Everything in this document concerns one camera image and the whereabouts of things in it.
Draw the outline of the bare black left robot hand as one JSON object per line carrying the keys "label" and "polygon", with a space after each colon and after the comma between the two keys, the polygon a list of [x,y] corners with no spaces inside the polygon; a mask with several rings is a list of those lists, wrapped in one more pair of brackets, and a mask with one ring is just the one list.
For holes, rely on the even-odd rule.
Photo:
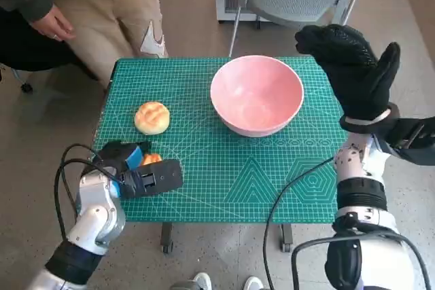
{"label": "bare black left robot hand", "polygon": [[103,160],[103,166],[116,169],[117,173],[138,168],[145,154],[150,151],[152,144],[149,141],[123,143],[122,141],[110,141],[98,152]]}

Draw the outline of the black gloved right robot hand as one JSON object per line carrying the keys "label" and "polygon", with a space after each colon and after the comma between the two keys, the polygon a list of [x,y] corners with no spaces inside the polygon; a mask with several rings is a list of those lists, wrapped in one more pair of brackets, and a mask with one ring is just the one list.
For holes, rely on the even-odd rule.
{"label": "black gloved right robot hand", "polygon": [[400,46],[391,42],[380,58],[363,34],[350,26],[309,25],[295,34],[296,49],[326,73],[346,117],[372,121],[387,110],[400,66]]}

